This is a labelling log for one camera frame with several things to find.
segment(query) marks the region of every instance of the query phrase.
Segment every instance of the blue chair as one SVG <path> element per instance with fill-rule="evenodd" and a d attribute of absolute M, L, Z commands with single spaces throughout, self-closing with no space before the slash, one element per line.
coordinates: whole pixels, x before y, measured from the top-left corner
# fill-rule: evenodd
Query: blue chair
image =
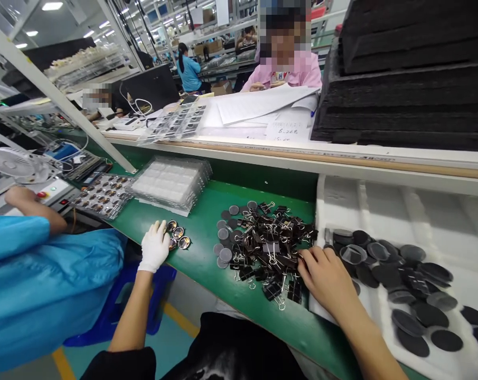
<path fill-rule="evenodd" d="M 116 303 L 124 286 L 135 282 L 139 261 L 130 261 L 124 264 L 118 279 L 108 294 L 105 305 L 95 325 L 84 334 L 76 335 L 64 341 L 66 347 L 90 346 L 96 343 L 109 341 L 114 336 L 119 319 L 123 314 L 124 304 Z M 163 265 L 153 276 L 154 292 L 149 303 L 147 316 L 147 333 L 154 335 L 160 329 L 163 310 L 159 310 L 161 300 L 167 285 L 175 279 L 177 271 L 168 265 Z"/>

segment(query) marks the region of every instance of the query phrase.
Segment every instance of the green workbench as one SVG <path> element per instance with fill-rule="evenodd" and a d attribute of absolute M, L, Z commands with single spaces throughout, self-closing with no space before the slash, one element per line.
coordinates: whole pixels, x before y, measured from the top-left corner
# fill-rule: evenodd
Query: green workbench
<path fill-rule="evenodd" d="M 156 153 L 150 149 L 116 147 L 137 169 L 141 169 Z M 92 142 L 88 148 L 97 155 L 106 156 Z M 181 157 L 166 152 L 161 154 Z M 192 243 L 187 250 L 172 251 L 167 260 L 169 265 L 339 379 L 361 378 L 355 356 L 338 326 L 309 312 L 304 307 L 306 299 L 303 305 L 287 299 L 285 310 L 280 311 L 275 302 L 267 301 L 260 284 L 255 290 L 250 290 L 246 282 L 233 279 L 234 271 L 219 269 L 212 250 L 219 242 L 216 223 L 221 219 L 221 212 L 232 204 L 243 206 L 250 200 L 275 202 L 276 205 L 288 206 L 293 215 L 305 222 L 312 222 L 317 174 L 216 159 L 208 161 L 213 169 L 213 180 L 200 195 L 188 218 L 133 199 L 110 224 L 140 244 L 144 233 L 156 220 L 176 220 L 185 228 L 185 235 Z M 126 174 L 117 164 L 111 173 Z M 406 366 L 403 369 L 410 379 L 425 379 Z"/>

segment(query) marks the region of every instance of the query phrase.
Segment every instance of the white glove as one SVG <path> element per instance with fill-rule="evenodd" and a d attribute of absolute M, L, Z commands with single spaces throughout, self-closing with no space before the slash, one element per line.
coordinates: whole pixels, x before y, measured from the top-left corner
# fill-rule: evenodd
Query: white glove
<path fill-rule="evenodd" d="M 142 239 L 142 261 L 138 270 L 156 273 L 168 257 L 170 236 L 165 233 L 166 221 L 156 221 Z"/>

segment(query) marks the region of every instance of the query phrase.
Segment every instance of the yellow floor line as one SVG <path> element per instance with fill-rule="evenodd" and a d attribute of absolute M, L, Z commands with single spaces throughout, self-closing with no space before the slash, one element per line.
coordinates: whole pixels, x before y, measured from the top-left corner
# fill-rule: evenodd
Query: yellow floor line
<path fill-rule="evenodd" d="M 187 320 L 186 317 L 179 313 L 170 303 L 165 303 L 163 312 L 172 318 L 190 337 L 195 338 L 198 335 L 200 329 Z"/>
<path fill-rule="evenodd" d="M 61 380 L 76 380 L 62 347 L 59 347 L 52 353 L 52 358 L 54 359 L 55 365 L 61 375 Z"/>

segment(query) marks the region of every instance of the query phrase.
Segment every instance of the blue smock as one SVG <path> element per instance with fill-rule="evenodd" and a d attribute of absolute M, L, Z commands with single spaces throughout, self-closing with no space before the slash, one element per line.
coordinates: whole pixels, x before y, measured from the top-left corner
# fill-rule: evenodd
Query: blue smock
<path fill-rule="evenodd" d="M 202 81 L 198 79 L 197 74 L 202 70 L 200 65 L 193 61 L 191 58 L 183 55 L 182 56 L 182 63 L 184 64 L 184 72 L 181 72 L 181 68 L 179 67 L 179 59 L 176 61 L 177 63 L 177 72 L 182 80 L 182 88 L 186 92 L 191 91 L 198 91 L 200 86 L 202 85 Z"/>
<path fill-rule="evenodd" d="M 0 372 L 91 329 L 123 267 L 115 230 L 49 231 L 40 216 L 0 216 Z"/>

